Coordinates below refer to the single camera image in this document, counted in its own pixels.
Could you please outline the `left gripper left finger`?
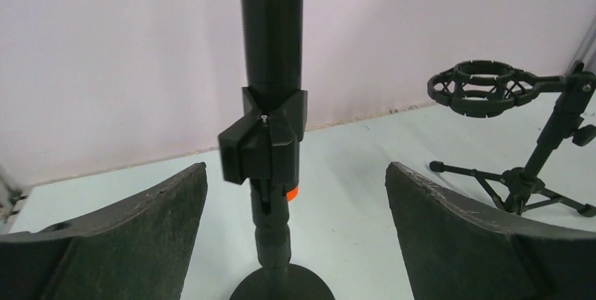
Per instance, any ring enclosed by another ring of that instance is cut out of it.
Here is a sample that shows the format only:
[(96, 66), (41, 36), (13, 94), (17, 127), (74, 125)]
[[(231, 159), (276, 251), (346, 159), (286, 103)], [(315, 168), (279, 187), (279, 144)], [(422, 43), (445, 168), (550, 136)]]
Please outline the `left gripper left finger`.
[(179, 299), (207, 196), (204, 163), (36, 233), (1, 236), (2, 299)]

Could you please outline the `black microphone orange end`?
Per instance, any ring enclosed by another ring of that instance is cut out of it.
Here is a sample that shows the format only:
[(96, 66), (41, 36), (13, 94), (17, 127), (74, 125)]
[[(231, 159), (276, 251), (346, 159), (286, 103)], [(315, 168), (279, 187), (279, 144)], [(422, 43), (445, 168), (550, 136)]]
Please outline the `black microphone orange end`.
[(287, 200), (299, 191), (299, 144), (308, 93), (302, 90), (303, 0), (241, 0), (248, 89), (272, 119), (273, 182)]

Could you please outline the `round base clip mic stand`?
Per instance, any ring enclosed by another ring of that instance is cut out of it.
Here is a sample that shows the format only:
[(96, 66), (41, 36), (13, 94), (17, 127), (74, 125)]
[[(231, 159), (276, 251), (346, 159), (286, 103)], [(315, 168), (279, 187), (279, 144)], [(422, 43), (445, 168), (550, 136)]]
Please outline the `round base clip mic stand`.
[(238, 185), (250, 182), (261, 267), (239, 283), (231, 298), (333, 299), (321, 277), (290, 261), (287, 194), (299, 184), (306, 92), (295, 91), (270, 112), (262, 110), (247, 87), (242, 98), (245, 114), (219, 134), (219, 150), (224, 180)]

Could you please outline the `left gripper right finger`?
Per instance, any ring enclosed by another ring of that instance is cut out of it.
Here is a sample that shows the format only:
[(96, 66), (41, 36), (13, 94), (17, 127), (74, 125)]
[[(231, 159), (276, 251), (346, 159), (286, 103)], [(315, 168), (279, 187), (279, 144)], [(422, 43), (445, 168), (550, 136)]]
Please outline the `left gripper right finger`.
[(385, 174), (415, 299), (594, 299), (595, 234), (500, 211), (400, 162)]

